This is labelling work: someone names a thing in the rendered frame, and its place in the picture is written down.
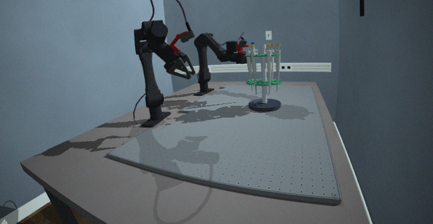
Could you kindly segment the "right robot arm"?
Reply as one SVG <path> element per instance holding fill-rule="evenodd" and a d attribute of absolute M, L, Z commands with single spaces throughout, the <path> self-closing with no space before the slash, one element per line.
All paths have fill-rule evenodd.
<path fill-rule="evenodd" d="M 146 107 L 149 108 L 150 111 L 150 119 L 141 124 L 141 127 L 152 128 L 171 114 L 171 112 L 161 111 L 164 96 L 160 93 L 159 87 L 156 83 L 152 64 L 152 53 L 157 54 L 160 47 L 167 44 L 165 42 L 167 33 L 168 28 L 163 24 L 163 20 L 143 21 L 141 29 L 134 30 L 134 41 L 136 42 L 135 52 L 136 55 L 139 56 L 143 67 L 144 78 L 146 81 Z M 193 37 L 195 37 L 193 31 L 189 31 L 179 36 L 183 43 L 189 41 L 189 39 Z"/>

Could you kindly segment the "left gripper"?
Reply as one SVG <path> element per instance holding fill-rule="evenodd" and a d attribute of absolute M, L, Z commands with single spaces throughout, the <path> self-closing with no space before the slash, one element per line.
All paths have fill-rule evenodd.
<path fill-rule="evenodd" d="M 236 64 L 246 64 L 247 63 L 247 58 L 244 56 L 244 55 L 246 55 L 246 53 L 245 53 L 245 51 L 243 51 L 243 48 L 239 46 L 240 42 L 237 45 L 238 52 L 233 55 L 233 59 L 236 62 Z M 241 53 L 241 52 L 243 52 L 243 53 Z M 237 61 L 235 60 L 235 56 L 237 56 Z"/>

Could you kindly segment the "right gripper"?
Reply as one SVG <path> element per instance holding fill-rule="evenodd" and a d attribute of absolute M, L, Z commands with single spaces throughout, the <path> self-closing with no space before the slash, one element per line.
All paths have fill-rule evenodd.
<path fill-rule="evenodd" d="M 177 47 L 174 46 L 174 44 L 178 41 L 179 36 L 187 32 L 188 31 L 185 31 L 181 34 L 177 34 L 176 38 L 171 42 L 170 45 L 168 44 L 162 45 L 157 55 L 166 63 L 164 65 L 164 68 L 166 69 L 166 72 L 168 74 L 172 74 L 189 80 L 191 78 L 191 75 L 194 75 L 196 72 L 192 66 L 192 63 L 190 62 L 189 57 L 183 52 L 181 52 Z M 192 71 L 189 71 L 185 66 L 186 61 L 188 62 Z M 175 72 L 176 69 L 186 72 L 187 76 Z"/>

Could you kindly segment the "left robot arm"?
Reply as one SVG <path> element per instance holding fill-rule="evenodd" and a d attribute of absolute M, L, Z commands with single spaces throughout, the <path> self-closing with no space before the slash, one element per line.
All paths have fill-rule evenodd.
<path fill-rule="evenodd" d="M 207 62 L 207 55 L 206 55 L 208 46 L 216 54 L 217 59 L 220 62 L 225 62 L 225 61 L 235 62 L 233 59 L 233 55 L 235 54 L 234 52 L 237 52 L 238 42 L 227 42 L 226 43 L 227 50 L 225 50 L 213 40 L 214 39 L 212 37 L 213 33 L 208 33 L 208 34 L 206 35 L 205 33 L 202 33 L 194 40 L 194 45 L 197 48 L 198 56 L 199 56 L 198 83 L 200 84 L 200 92 L 195 93 L 194 96 L 202 96 L 214 90 L 214 89 L 208 89 L 208 83 L 207 83 L 211 79 L 211 72 L 209 72 L 208 69 L 208 62 Z"/>

